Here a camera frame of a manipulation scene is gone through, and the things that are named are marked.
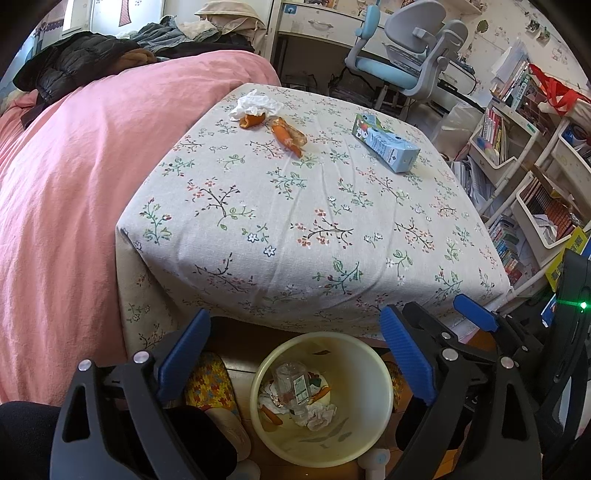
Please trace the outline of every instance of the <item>red bag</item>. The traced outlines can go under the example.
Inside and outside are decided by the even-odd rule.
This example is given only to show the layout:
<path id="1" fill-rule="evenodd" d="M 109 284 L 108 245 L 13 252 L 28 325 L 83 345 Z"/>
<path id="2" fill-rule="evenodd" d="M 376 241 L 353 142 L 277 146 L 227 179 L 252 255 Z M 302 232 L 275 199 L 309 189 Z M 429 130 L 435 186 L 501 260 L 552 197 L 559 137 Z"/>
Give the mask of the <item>red bag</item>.
<path id="1" fill-rule="evenodd" d="M 579 99 L 591 103 L 591 100 L 585 97 L 585 95 L 573 90 L 570 87 L 567 87 L 561 81 L 547 76 L 533 63 L 530 63 L 530 68 L 533 74 L 538 77 L 538 80 L 541 82 L 544 93 L 548 99 L 548 103 L 554 107 L 560 116 L 568 113 L 568 111 Z"/>

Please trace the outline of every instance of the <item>floral pattern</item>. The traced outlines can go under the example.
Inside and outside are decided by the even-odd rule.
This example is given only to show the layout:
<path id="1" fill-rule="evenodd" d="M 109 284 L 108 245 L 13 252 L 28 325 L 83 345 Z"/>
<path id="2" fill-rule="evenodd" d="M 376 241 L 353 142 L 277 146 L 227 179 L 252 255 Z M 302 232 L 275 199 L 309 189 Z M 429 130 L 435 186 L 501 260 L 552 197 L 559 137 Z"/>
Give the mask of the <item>floral pattern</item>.
<path id="1" fill-rule="evenodd" d="M 307 135 L 297 158 L 228 117 L 253 88 Z M 128 351 L 152 348 L 200 307 L 298 332 L 381 338 L 379 312 L 415 300 L 447 325 L 453 298 L 485 304 L 509 282 L 478 214 L 411 125 L 377 113 L 421 148 L 395 174 L 351 133 L 367 109 L 243 85 L 158 163 L 118 223 L 117 276 Z"/>

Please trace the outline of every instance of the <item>metal screw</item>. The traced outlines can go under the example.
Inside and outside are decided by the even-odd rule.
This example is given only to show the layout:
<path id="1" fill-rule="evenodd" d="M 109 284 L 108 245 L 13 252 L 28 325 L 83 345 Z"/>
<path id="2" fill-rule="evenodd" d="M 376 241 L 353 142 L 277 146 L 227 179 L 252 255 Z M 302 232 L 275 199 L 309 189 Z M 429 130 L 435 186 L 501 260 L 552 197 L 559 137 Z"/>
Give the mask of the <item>metal screw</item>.
<path id="1" fill-rule="evenodd" d="M 457 354 L 457 352 L 453 349 L 453 348 L 446 348 L 441 355 L 443 356 L 443 358 L 445 360 L 448 360 L 450 362 L 453 362 L 455 360 L 458 359 L 459 355 Z"/>
<path id="2" fill-rule="evenodd" d="M 86 372 L 90 367 L 92 367 L 92 362 L 88 359 L 82 360 L 82 362 L 78 364 L 78 370 L 81 372 Z"/>
<path id="3" fill-rule="evenodd" d="M 510 369 L 515 366 L 515 362 L 513 361 L 512 358 L 509 358 L 508 356 L 504 356 L 503 358 L 501 358 L 501 365 L 506 369 Z"/>
<path id="4" fill-rule="evenodd" d="M 134 355 L 134 362 L 137 364 L 144 364 L 148 361 L 148 358 L 150 358 L 150 354 L 145 350 L 142 350 Z"/>

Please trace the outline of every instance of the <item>chair leg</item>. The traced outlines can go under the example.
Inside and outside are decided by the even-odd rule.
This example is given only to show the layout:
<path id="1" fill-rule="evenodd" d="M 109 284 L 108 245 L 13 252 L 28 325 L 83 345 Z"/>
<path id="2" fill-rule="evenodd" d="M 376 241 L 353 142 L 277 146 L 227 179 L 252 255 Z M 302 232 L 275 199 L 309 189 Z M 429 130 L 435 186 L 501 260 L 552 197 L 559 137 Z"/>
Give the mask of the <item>chair leg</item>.
<path id="1" fill-rule="evenodd" d="M 382 108 L 382 103 L 384 102 L 384 99 L 386 98 L 387 91 L 388 91 L 388 84 L 387 84 L 387 82 L 384 82 L 384 86 L 382 87 L 382 90 L 380 91 L 380 93 L 378 95 L 378 99 L 374 103 L 374 110 L 379 111 L 379 109 Z"/>

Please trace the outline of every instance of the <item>label on bottle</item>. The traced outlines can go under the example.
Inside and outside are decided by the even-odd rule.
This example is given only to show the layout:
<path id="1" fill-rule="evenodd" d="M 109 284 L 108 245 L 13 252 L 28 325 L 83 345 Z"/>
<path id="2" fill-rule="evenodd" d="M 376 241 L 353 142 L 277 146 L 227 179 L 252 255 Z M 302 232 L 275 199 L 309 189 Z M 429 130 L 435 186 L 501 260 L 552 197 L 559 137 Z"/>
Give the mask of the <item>label on bottle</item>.
<path id="1" fill-rule="evenodd" d="M 294 391 L 295 400 L 298 405 L 302 405 L 304 402 L 308 401 L 310 395 L 308 394 L 308 389 L 306 388 L 306 378 L 304 375 L 294 380 Z"/>

